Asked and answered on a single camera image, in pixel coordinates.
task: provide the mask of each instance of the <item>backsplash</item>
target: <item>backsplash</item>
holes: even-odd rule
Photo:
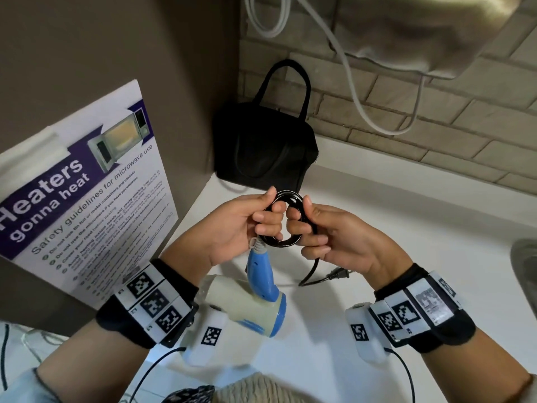
[[[270,26],[279,7],[265,1],[258,3],[257,15]],[[321,7],[328,17],[331,4]],[[307,121],[317,134],[537,195],[537,0],[525,0],[460,77],[428,79],[419,120],[411,131],[394,137],[372,131],[360,117],[339,59],[307,13],[294,8],[284,31],[270,40],[249,25],[244,8],[242,17],[239,100],[253,98],[270,67],[291,58],[310,76]],[[416,100],[418,75],[349,60],[373,121],[387,129],[404,127]],[[263,104],[297,114],[304,95],[301,77],[282,68]]]

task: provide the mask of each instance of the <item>black handbag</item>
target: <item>black handbag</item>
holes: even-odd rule
[[[298,118],[260,106],[272,74],[292,67],[306,84]],[[251,102],[224,107],[213,121],[216,176],[252,188],[298,192],[305,172],[319,150],[312,127],[305,122],[312,86],[304,68],[294,60],[282,60],[271,70]]]

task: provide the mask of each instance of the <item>safety guidelines poster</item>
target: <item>safety guidelines poster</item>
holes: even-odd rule
[[[0,154],[0,254],[93,308],[176,221],[136,80]]]

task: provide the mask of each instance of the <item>dark wall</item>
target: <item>dark wall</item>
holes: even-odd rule
[[[132,79],[179,218],[211,174],[210,121],[234,99],[238,0],[2,0],[0,151]],[[93,311],[0,260],[0,319],[69,335]]]

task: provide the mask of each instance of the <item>microwave image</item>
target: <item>microwave image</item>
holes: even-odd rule
[[[103,134],[88,141],[88,147],[103,172],[108,172],[115,162],[149,135],[143,110],[127,116]]]

